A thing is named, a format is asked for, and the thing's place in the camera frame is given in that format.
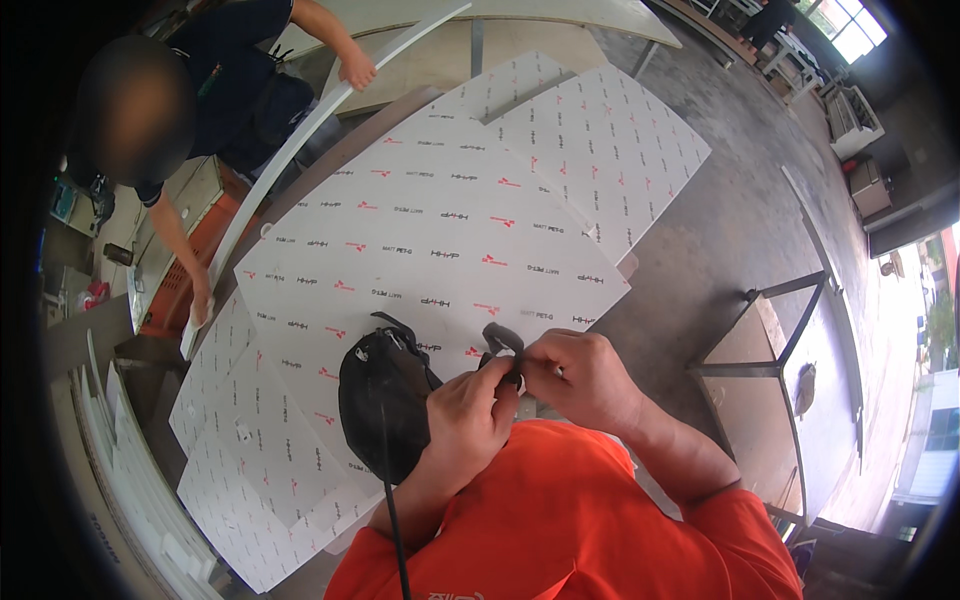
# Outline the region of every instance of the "black bag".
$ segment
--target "black bag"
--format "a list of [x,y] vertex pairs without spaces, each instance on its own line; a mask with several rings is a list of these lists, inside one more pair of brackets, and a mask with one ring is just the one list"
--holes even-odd
[[426,398],[443,382],[410,327],[383,312],[372,315],[393,326],[365,335],[344,357],[340,419],[353,453],[381,481],[399,484],[430,443]]

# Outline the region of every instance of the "window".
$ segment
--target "window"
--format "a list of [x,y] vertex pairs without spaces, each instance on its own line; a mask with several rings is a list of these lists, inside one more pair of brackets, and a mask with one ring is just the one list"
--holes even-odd
[[913,541],[913,537],[917,535],[916,527],[901,527],[900,534],[897,536],[898,540],[903,541]]
[[833,42],[833,47],[850,64],[887,37],[860,0],[800,0],[797,10]]
[[960,408],[940,408],[930,413],[926,450],[956,450],[960,446]]

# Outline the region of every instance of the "orange t-shirt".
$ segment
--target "orange t-shirt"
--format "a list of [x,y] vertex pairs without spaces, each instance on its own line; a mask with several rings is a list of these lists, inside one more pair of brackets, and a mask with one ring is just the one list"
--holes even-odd
[[[627,451],[576,425],[528,420],[407,555],[413,598],[801,598],[753,493],[715,495],[684,522],[634,479]],[[392,540],[365,527],[326,598],[400,598]]]

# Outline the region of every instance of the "black cable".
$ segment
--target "black cable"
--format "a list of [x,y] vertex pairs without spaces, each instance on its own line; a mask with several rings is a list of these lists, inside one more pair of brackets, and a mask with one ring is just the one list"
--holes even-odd
[[400,573],[400,590],[403,600],[410,598],[410,581],[407,579],[407,560],[403,556],[403,542],[400,540],[400,526],[396,523],[396,505],[394,491],[390,487],[390,450],[387,444],[387,415],[383,409],[383,399],[380,399],[380,419],[383,423],[383,491],[387,494],[387,510],[390,512],[390,525],[394,530],[394,548],[396,549],[396,566]]

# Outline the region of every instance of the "metal table leg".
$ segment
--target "metal table leg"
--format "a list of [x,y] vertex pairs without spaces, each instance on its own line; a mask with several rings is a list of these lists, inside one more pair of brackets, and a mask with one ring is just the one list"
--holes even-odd
[[483,73],[483,19],[470,21],[470,77]]
[[780,61],[783,60],[783,57],[785,57],[789,52],[790,52],[790,46],[782,43],[780,45],[780,51],[777,52],[777,55],[774,56],[774,59],[770,61],[770,64],[763,67],[763,70],[760,71],[760,73],[763,73],[764,75],[766,75],[770,73],[770,71],[773,71],[774,67],[776,67],[780,63]]
[[652,39],[647,40],[647,45],[644,46],[643,51],[640,52],[640,57],[636,60],[636,64],[630,72],[630,77],[636,79],[637,76],[643,72],[643,69],[647,68],[647,65],[650,64],[650,59],[654,57],[654,53],[657,52],[657,48],[659,47],[660,44],[658,42]]

